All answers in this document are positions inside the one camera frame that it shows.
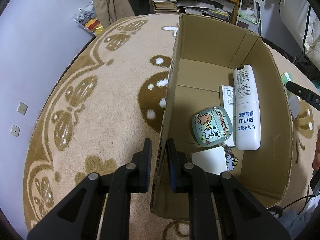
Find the cartoon earbuds case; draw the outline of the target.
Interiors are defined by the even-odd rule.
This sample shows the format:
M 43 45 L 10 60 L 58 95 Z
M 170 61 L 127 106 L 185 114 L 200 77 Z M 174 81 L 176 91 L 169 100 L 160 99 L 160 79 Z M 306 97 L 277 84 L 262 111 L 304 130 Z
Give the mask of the cartoon earbuds case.
M 197 113 L 191 124 L 196 141 L 203 147 L 221 144 L 233 133 L 231 120 L 221 106 L 210 107 Z

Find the white remote control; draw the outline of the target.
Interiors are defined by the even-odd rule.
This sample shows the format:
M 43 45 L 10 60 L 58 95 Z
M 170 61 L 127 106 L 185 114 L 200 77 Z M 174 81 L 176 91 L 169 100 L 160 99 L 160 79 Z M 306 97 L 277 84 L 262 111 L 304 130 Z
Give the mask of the white remote control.
M 261 123 L 257 85 L 249 64 L 236 68 L 233 73 L 235 89 L 235 145 L 242 151 L 260 147 Z

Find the cardboard box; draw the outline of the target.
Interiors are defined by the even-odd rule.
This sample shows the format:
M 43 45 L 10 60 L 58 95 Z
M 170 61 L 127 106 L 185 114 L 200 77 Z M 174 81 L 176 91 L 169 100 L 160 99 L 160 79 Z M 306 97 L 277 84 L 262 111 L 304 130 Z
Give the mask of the cardboard box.
M 255 151 L 235 150 L 239 162 L 233 175 L 265 206 L 279 203 L 290 181 L 293 127 L 289 104 L 272 53 L 255 33 L 236 25 L 193 14 L 179 20 L 169 72 L 159 154 L 153 179 L 151 212 L 187 220 L 188 196 L 173 193 L 165 142 L 174 140 L 186 155 L 201 149 L 191 120 L 220 103 L 221 85 L 233 84 L 233 71 L 249 64 L 257 84 L 261 145 Z

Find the green Pochacco oval board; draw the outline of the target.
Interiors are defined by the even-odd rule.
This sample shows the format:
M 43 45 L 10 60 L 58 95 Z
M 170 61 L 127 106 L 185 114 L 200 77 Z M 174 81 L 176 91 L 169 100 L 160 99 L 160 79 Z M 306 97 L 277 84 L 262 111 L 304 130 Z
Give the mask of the green Pochacco oval board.
M 293 78 L 292 78 L 292 75 L 291 73 L 288 73 L 288 72 L 284 72 L 282 75 L 281 75 L 281 81 L 283 83 L 283 86 L 284 86 L 284 89 L 285 89 L 285 92 L 286 92 L 286 96 L 289 97 L 291 95 L 291 92 L 289 92 L 286 88 L 286 84 L 288 81 L 293 81 Z

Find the white slim remote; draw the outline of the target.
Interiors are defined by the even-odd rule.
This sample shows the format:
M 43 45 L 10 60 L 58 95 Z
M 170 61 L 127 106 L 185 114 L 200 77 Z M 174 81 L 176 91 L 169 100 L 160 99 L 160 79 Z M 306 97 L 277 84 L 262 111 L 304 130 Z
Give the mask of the white slim remote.
M 232 135 L 226 140 L 226 144 L 229 147 L 235 147 L 235 91 L 232 86 L 220 86 L 220 105 L 227 112 L 231 124 L 232 124 Z

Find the beige patterned carpet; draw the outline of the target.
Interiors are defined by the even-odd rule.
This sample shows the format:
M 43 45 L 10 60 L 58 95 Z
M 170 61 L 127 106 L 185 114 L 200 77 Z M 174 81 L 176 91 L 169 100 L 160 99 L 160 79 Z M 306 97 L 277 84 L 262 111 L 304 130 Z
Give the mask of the beige patterned carpet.
M 188 220 L 151 212 L 161 130 L 167 107 L 169 72 L 180 16 L 152 14 L 122 18 L 110 25 L 74 61 L 48 98 L 33 133 L 23 179 L 27 228 L 33 229 L 92 172 L 111 174 L 152 141 L 148 193 L 131 197 L 130 239 L 187 239 Z M 299 85 L 311 81 L 277 51 L 278 72 Z M 275 205 L 299 212 L 311 193 L 312 161 L 319 111 L 300 102 L 292 118 L 290 181 Z

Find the plush toy bag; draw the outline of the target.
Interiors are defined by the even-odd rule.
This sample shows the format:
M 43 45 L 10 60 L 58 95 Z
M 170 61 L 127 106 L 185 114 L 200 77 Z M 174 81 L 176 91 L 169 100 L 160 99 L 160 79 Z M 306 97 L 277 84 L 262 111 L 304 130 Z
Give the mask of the plush toy bag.
M 73 15 L 72 19 L 83 29 L 95 37 L 99 36 L 104 27 L 97 18 L 93 3 L 80 8 L 79 12 Z

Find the white utility cart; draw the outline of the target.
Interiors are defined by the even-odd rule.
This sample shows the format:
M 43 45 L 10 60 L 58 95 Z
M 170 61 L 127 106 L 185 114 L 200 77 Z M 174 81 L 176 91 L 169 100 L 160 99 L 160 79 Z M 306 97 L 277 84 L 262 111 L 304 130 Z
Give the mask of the white utility cart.
M 261 18 L 266 0 L 240 0 L 236 25 L 260 34 Z

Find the cream bedding pillow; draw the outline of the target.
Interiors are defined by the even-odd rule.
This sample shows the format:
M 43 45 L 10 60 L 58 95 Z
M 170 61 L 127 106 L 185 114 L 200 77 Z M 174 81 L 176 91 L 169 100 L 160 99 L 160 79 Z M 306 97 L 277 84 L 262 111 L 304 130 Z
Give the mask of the cream bedding pillow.
M 302 52 L 319 68 L 319 18 L 307 0 L 281 0 L 280 18 Z

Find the khaki hanging coat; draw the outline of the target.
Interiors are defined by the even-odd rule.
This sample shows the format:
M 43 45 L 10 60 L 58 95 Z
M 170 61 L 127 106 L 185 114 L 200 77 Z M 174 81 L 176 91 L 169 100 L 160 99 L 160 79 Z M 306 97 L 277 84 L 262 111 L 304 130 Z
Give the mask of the khaki hanging coat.
M 104 29 L 121 18 L 135 16 L 129 0 L 93 0 L 93 3 Z

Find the wooden bookshelf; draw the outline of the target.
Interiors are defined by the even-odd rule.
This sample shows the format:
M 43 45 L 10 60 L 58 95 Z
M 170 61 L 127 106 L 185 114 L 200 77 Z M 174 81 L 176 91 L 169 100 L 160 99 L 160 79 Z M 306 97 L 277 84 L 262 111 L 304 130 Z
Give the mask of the wooden bookshelf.
M 178 0 L 178 13 L 192 12 L 194 14 L 211 16 L 236 24 L 240 0 Z

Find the stack of books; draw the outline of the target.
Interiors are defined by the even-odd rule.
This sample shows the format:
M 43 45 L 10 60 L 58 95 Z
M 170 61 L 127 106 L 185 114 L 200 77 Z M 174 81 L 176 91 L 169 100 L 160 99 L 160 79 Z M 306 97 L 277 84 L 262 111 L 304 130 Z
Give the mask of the stack of books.
M 178 13 L 179 9 L 176 7 L 178 0 L 152 0 L 155 5 L 156 13 Z

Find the wall socket lower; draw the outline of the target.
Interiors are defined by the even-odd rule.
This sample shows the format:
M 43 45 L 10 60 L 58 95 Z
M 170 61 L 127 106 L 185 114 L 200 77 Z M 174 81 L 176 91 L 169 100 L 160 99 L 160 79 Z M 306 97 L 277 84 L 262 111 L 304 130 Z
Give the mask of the wall socket lower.
M 16 125 L 12 125 L 12 127 L 11 127 L 11 134 L 13 135 L 13 136 L 15 136 L 15 137 L 18 137 L 19 136 L 19 134 L 20 134 L 20 128 L 18 127 L 18 126 L 16 126 Z

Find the wall socket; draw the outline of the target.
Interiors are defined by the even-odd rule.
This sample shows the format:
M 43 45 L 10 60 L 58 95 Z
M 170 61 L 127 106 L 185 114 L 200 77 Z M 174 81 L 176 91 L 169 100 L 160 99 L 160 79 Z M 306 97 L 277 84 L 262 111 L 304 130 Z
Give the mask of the wall socket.
M 11 134 L 13 135 L 13 136 L 15 136 L 15 137 L 18 137 L 19 136 L 19 134 L 20 134 L 20 128 L 18 127 L 18 126 L 16 126 L 16 125 L 12 125 L 12 127 L 11 127 Z
M 21 115 L 25 115 L 28 109 L 28 105 L 26 105 L 23 102 L 20 102 L 17 108 L 17 112 L 20 113 Z

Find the wall socket upper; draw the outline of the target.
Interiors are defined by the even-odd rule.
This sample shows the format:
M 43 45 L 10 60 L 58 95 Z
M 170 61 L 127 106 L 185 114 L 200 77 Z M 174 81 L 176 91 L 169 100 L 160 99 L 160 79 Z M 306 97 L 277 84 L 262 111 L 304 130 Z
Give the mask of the wall socket upper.
M 23 102 L 20 102 L 17 108 L 17 112 L 20 113 L 21 115 L 25 115 L 28 109 L 28 105 L 26 105 Z

